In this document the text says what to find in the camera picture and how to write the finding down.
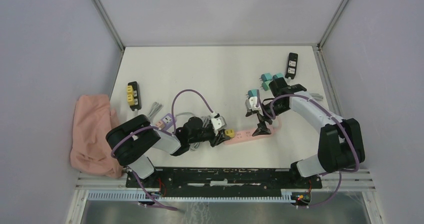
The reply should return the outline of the green cube plug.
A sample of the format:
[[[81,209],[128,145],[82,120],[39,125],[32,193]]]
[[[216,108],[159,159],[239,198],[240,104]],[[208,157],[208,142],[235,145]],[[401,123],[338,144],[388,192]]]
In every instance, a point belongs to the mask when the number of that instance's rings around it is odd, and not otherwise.
[[[265,82],[262,82],[261,83],[261,88],[264,90],[264,91],[268,91],[269,89],[270,89],[270,81],[265,81]]]
[[[259,91],[258,89],[251,89],[251,90],[248,90],[248,92],[247,92],[247,96],[248,96],[249,98],[251,98],[251,97],[259,97],[259,96],[260,96],[260,91]]]

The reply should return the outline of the pink power strip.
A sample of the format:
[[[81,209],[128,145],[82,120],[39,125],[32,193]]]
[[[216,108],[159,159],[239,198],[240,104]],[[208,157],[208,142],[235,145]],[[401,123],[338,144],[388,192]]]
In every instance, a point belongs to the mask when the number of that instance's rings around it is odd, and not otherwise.
[[[232,144],[249,142],[249,141],[254,141],[254,140],[259,140],[259,139],[271,137],[272,135],[274,135],[276,129],[273,128],[272,126],[269,127],[269,129],[271,130],[271,135],[260,135],[260,136],[256,136],[256,137],[252,137],[253,132],[256,130],[255,128],[248,129],[248,130],[235,131],[235,133],[236,133],[235,137],[228,140],[228,141],[225,141],[224,144],[225,145],[232,145]]]

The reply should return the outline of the teal USB charger plug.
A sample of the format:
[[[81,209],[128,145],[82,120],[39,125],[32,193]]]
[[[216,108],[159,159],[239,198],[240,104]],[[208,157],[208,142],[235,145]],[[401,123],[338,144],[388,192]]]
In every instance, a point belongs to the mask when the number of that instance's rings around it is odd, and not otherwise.
[[[260,79],[262,82],[271,81],[273,79],[273,76],[270,73],[264,73],[261,74]]]
[[[272,79],[279,79],[279,78],[284,78],[285,76],[282,73],[276,73],[272,76]]]

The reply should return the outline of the black power strip green USB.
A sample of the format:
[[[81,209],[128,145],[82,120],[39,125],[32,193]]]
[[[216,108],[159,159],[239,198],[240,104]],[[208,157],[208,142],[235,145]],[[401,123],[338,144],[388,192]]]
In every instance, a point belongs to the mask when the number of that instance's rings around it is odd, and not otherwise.
[[[286,79],[293,80],[295,78],[298,67],[298,57],[297,53],[289,53],[285,73]]]

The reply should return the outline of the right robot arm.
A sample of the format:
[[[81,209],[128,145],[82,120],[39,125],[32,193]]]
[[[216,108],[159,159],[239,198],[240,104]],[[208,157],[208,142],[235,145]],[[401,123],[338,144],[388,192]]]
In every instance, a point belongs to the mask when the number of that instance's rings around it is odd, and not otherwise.
[[[245,101],[246,116],[256,115],[258,126],[253,136],[269,135],[269,127],[282,113],[292,110],[319,134],[317,154],[290,166],[289,182],[295,188],[308,183],[309,177],[336,171],[356,172],[365,160],[360,124],[345,119],[320,105],[301,84],[289,85],[276,78],[269,84],[273,98],[264,104],[258,90],[251,90]]]

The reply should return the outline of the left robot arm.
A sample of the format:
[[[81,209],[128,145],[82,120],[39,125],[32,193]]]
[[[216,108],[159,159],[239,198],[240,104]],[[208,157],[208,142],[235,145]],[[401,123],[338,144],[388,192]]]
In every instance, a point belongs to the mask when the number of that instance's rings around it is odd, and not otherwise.
[[[137,116],[106,134],[111,156],[123,167],[138,176],[145,187],[156,184],[156,168],[145,153],[151,148],[162,150],[171,156],[180,156],[195,143],[209,142],[211,147],[233,138],[225,129],[223,117],[191,117],[174,133],[151,125],[145,115]]]

